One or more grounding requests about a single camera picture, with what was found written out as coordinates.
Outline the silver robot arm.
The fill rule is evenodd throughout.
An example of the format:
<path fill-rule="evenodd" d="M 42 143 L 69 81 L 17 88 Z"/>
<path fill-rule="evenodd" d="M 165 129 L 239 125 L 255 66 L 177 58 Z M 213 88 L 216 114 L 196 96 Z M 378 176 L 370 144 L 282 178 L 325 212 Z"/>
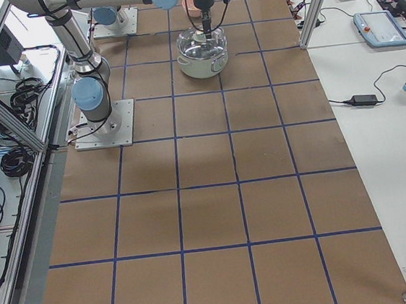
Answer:
<path fill-rule="evenodd" d="M 96 23 L 103 25 L 109 30 L 118 30 L 126 26 L 128 16 L 125 11 L 119 6 L 106 6 L 95 8 L 92 16 Z"/>
<path fill-rule="evenodd" d="M 51 26 L 77 73 L 72 100 L 87 121 L 72 140 L 77 150 L 126 146 L 133 142 L 134 101 L 111 99 L 110 64 L 92 49 L 72 15 L 74 10 L 133 4 L 155 5 L 168 11 L 178 0 L 9 0 L 32 17 L 43 17 Z"/>

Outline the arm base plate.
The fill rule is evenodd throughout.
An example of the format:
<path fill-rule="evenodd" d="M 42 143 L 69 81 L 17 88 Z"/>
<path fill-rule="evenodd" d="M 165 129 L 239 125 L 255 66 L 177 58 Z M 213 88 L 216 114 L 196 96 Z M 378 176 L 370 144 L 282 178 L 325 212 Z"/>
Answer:
<path fill-rule="evenodd" d="M 115 22 L 104 25 L 97 22 L 94 27 L 93 37 L 96 40 L 108 38 L 121 38 L 137 34 L 138 8 L 122 8 L 116 13 Z"/>
<path fill-rule="evenodd" d="M 77 151 L 133 144 L 134 100 L 113 101 L 111 107 L 112 113 L 102 126 L 101 123 L 89 122 L 86 115 L 80 113 L 80 122 L 87 125 L 78 130 L 74 146 Z"/>

